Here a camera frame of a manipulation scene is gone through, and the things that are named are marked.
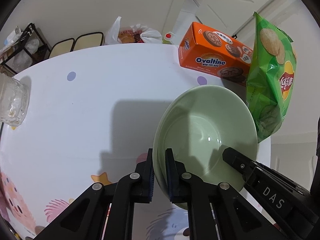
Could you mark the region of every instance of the silver rivet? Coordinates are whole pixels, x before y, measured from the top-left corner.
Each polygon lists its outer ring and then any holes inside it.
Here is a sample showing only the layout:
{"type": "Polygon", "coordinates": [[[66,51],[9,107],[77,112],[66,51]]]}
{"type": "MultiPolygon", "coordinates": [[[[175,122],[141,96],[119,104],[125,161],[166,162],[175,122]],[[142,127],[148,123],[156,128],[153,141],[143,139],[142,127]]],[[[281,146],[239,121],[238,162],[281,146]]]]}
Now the silver rivet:
{"type": "Polygon", "coordinates": [[[229,187],[230,187],[230,185],[226,182],[220,183],[220,188],[222,188],[222,189],[228,189],[229,187]]]}
{"type": "Polygon", "coordinates": [[[139,174],[139,173],[134,172],[134,173],[131,173],[131,174],[130,174],[130,178],[131,178],[131,179],[138,179],[139,177],[140,177],[140,174],[139,174]]]}
{"type": "Polygon", "coordinates": [[[102,185],[100,183],[95,183],[92,185],[93,190],[99,190],[102,188],[102,185]]]}
{"type": "Polygon", "coordinates": [[[190,179],[191,178],[191,174],[189,172],[185,172],[181,175],[181,177],[183,177],[184,179],[190,179]]]}

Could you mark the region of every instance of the orange star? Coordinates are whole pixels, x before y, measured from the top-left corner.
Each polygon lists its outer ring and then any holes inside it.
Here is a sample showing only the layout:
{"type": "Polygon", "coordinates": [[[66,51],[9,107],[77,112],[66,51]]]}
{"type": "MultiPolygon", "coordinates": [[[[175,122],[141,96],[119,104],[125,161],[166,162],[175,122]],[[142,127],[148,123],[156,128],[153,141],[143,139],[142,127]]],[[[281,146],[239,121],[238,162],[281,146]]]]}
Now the orange star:
{"type": "Polygon", "coordinates": [[[110,182],[108,180],[108,175],[106,172],[102,173],[101,175],[97,176],[97,175],[91,175],[91,179],[94,181],[94,182],[100,182],[102,183],[104,186],[105,185],[109,185],[109,184],[112,184],[112,182],[110,182]]]}

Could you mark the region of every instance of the green bowl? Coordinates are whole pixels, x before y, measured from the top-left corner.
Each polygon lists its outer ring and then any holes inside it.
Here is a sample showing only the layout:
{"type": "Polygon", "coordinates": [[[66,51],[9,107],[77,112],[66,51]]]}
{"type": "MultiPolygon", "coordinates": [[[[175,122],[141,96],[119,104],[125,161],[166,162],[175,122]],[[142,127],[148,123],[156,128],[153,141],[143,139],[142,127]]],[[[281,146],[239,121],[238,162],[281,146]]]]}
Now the green bowl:
{"type": "MultiPolygon", "coordinates": [[[[174,100],[164,112],[153,142],[153,167],[158,184],[168,196],[165,150],[172,148],[176,161],[203,181],[228,182],[236,190],[244,181],[222,160],[232,147],[256,160],[258,142],[252,116],[232,91],[215,85],[192,88],[174,100]]],[[[185,203],[177,206],[187,209],[185,203]]]]}

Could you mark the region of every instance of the green chip bag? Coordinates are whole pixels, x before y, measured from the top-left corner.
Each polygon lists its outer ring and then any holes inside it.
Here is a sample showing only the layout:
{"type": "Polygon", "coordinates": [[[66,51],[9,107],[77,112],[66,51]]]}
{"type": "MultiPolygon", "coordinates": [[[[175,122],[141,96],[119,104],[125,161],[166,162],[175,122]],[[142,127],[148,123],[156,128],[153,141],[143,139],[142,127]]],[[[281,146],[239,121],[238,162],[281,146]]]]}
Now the green chip bag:
{"type": "Polygon", "coordinates": [[[256,36],[247,78],[247,105],[258,142],[275,133],[284,120],[296,70],[291,38],[256,12],[256,36]]]}

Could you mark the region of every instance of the tabletop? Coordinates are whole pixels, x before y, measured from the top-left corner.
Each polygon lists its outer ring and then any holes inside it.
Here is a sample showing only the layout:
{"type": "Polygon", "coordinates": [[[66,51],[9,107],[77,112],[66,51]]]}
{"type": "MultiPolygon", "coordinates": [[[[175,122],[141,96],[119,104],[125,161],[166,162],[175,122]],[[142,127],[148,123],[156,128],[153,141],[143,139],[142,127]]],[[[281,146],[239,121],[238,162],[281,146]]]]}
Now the tabletop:
{"type": "MultiPolygon", "coordinates": [[[[162,114],[186,90],[215,84],[245,99],[245,87],[180,67],[174,45],[78,50],[15,78],[31,88],[30,103],[22,125],[3,126],[7,208],[2,205],[1,214],[23,239],[34,238],[92,183],[106,185],[133,172],[152,148],[162,114]]],[[[257,161],[270,166],[270,138],[259,144],[257,161]]],[[[155,182],[151,204],[135,206],[132,239],[187,239],[187,227],[187,211],[171,204],[155,182]]]]}

